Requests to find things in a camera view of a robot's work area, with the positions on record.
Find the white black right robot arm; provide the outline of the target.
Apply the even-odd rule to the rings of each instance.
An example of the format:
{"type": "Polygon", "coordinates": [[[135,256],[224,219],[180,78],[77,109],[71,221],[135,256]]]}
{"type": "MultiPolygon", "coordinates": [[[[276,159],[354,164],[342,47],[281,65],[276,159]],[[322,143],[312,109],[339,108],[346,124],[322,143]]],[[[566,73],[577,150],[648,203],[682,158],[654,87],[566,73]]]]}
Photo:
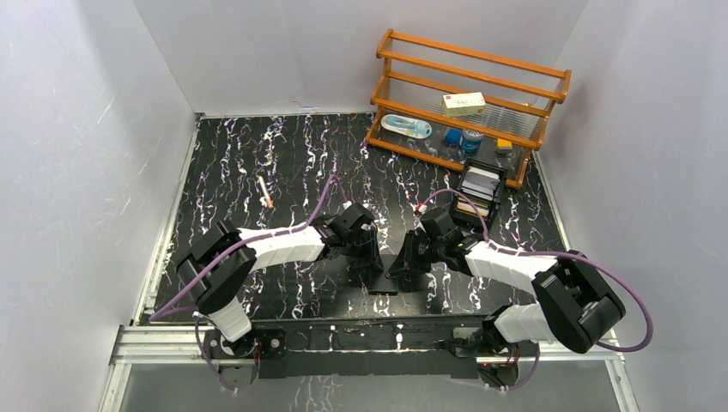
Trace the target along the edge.
{"type": "Polygon", "coordinates": [[[439,263],[467,276],[510,285],[536,300],[499,308],[466,337],[454,333],[442,344],[452,352],[473,348],[504,355],[520,342],[557,341],[584,354],[626,314],[622,301],[584,257],[528,256],[496,246],[481,235],[464,233],[446,210],[435,208],[405,234],[386,274],[423,275],[439,263]]]}

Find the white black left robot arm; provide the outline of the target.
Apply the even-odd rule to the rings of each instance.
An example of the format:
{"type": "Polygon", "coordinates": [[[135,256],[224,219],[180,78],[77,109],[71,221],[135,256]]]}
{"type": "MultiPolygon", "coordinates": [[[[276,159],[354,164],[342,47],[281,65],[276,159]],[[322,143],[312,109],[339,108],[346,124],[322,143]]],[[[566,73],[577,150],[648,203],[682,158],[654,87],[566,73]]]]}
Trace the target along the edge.
{"type": "Polygon", "coordinates": [[[272,332],[257,331],[238,296],[257,270],[344,256],[353,270],[382,272],[373,214],[348,203],[341,214],[318,215],[294,227],[243,230],[217,222],[187,251],[173,256],[194,310],[218,330],[218,347],[240,358],[275,356],[272,332]]]}

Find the black leather card holder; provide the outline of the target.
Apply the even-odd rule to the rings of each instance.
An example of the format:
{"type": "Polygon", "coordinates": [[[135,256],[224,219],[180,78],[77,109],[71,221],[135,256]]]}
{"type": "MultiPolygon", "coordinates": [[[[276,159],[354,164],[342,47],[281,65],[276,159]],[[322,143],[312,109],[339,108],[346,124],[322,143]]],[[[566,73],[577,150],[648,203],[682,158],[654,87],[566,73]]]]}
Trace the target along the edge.
{"type": "Polygon", "coordinates": [[[367,269],[367,292],[369,295],[397,295],[398,279],[389,277],[390,265],[370,266],[367,269]]]}

